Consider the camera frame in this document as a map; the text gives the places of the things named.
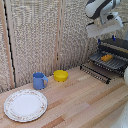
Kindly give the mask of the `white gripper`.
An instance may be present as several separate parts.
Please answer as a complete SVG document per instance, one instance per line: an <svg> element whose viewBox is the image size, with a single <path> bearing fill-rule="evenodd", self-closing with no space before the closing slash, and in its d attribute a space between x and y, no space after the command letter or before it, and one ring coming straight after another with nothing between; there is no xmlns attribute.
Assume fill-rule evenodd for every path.
<svg viewBox="0 0 128 128"><path fill-rule="evenodd" d="M104 14L103 20L104 22L100 24L92 22L86 27L89 38L110 33L123 27L123 22L117 12ZM112 39L116 41L116 36L112 35ZM97 39L97 42L99 45L101 44L100 39Z"/></svg>

